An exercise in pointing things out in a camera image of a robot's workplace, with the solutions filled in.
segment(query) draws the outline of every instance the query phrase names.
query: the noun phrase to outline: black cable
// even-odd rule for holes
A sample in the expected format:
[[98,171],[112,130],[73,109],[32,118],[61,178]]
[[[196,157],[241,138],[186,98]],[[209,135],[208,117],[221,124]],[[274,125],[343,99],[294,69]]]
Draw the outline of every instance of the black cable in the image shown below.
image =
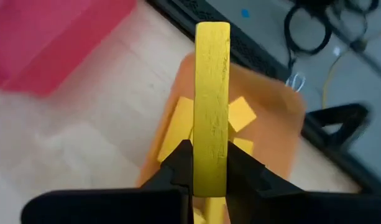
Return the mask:
[[366,15],[376,10],[379,6],[379,0],[370,0],[370,5],[367,9],[362,9],[358,4],[354,3],[352,0],[345,0],[344,3],[345,3],[345,7],[348,10],[351,10],[363,15]]
[[340,9],[340,8],[337,8],[336,5],[332,5],[331,9],[333,11],[334,16],[336,17],[336,19],[338,20],[338,22],[342,26],[342,28],[348,34],[350,32],[347,29],[344,21],[341,19],[342,10],[347,9],[349,12],[351,12],[355,15],[361,16],[362,22],[363,22],[363,30],[359,35],[357,35],[357,37],[355,39],[352,40],[350,47],[353,48],[354,50],[356,50],[357,52],[363,52],[367,46],[367,42],[364,40],[365,33],[367,32],[367,29],[368,29],[367,14],[359,13],[359,12],[353,11],[352,9],[348,9],[346,7],[344,7],[344,9]]
[[294,63],[296,62],[296,58],[293,57],[292,52],[294,54],[301,52],[301,53],[308,54],[308,55],[315,55],[327,46],[327,44],[330,40],[330,37],[331,37],[331,33],[332,33],[330,28],[328,28],[327,26],[324,26],[324,28],[325,28],[324,39],[315,49],[301,48],[297,43],[295,43],[295,41],[293,40],[293,38],[291,36],[291,32],[290,32],[291,20],[292,20],[293,16],[295,15],[295,13],[301,8],[302,7],[300,4],[296,4],[295,6],[293,6],[290,9],[290,11],[285,16],[285,19],[284,19],[284,37],[285,37],[285,42],[286,42],[287,52],[288,52],[288,64],[287,64],[287,66],[291,72],[292,72],[292,68],[294,66]]

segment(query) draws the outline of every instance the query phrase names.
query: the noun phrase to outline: yellow block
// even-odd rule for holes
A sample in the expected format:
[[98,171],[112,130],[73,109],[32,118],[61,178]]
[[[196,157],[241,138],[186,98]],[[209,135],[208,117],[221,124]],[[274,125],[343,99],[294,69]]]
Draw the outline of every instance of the yellow block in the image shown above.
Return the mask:
[[193,100],[181,96],[165,133],[164,141],[157,157],[159,162],[164,161],[182,140],[189,138],[191,127],[193,127]]
[[248,155],[252,156],[252,151],[254,150],[254,143],[252,141],[241,138],[234,138],[233,143]]
[[200,22],[196,27],[193,193],[226,195],[227,101],[230,24]]
[[[232,127],[232,125],[229,123],[227,125],[227,138],[228,138],[228,140],[233,141],[235,135],[236,135],[236,132],[234,131],[234,128]],[[193,129],[191,130],[189,140],[193,144]]]
[[239,132],[246,127],[251,121],[256,119],[255,113],[246,102],[244,97],[238,97],[229,105],[229,123],[235,132]]
[[222,224],[224,219],[224,204],[226,199],[207,198],[205,203],[205,220],[207,224]]
[[193,128],[191,129],[189,140],[190,140],[191,144],[193,145]]
[[193,208],[193,219],[195,224],[205,223],[203,214],[197,208]]

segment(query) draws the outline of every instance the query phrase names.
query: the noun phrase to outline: orange plastic container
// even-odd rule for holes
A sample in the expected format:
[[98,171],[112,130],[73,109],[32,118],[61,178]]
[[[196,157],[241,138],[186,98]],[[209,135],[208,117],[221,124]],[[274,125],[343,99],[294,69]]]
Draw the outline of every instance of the orange plastic container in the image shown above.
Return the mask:
[[[289,178],[305,116],[301,96],[282,82],[233,63],[230,66],[229,102],[243,96],[257,115],[257,119],[236,133],[236,137],[253,141],[253,156],[277,175]],[[195,56],[189,54],[182,60],[171,88],[150,151],[140,170],[138,187],[159,170],[157,156],[173,110],[180,96],[194,99],[194,89]],[[229,223],[227,213],[225,223]]]
[[0,88],[49,94],[135,0],[0,0]]

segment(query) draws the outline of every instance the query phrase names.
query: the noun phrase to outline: blue dot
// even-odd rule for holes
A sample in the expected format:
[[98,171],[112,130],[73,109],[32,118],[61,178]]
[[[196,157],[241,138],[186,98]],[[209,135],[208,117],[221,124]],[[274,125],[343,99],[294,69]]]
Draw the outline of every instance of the blue dot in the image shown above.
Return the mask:
[[241,9],[241,15],[242,15],[244,18],[249,18],[249,17],[250,17],[250,14],[248,13],[248,10],[247,10],[247,9]]

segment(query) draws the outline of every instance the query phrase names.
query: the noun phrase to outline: gray floor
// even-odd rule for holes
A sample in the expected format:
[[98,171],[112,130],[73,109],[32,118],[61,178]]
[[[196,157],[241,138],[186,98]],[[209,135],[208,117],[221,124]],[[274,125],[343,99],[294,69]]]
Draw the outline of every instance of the gray floor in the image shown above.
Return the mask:
[[[236,4],[232,1],[209,1],[277,60],[287,64],[283,21],[292,4],[286,0],[241,0],[236,1]],[[248,10],[249,17],[242,17],[243,9]],[[344,13],[343,17],[349,25],[349,35],[356,36],[362,30],[361,20],[350,13]],[[381,64],[381,35],[377,37],[381,34],[381,7],[370,14],[367,20],[365,38],[370,41],[366,53]],[[305,48],[318,45],[324,36],[323,26],[311,20],[307,13],[296,14],[290,29],[295,41]],[[308,111],[321,108],[322,87],[329,68],[338,55],[346,50],[346,45],[332,36],[328,46],[318,55],[299,58],[295,72],[306,77],[301,94]],[[326,96],[327,107],[361,102],[370,108],[371,123],[353,143],[351,153],[381,178],[381,79],[351,52],[338,62]]]

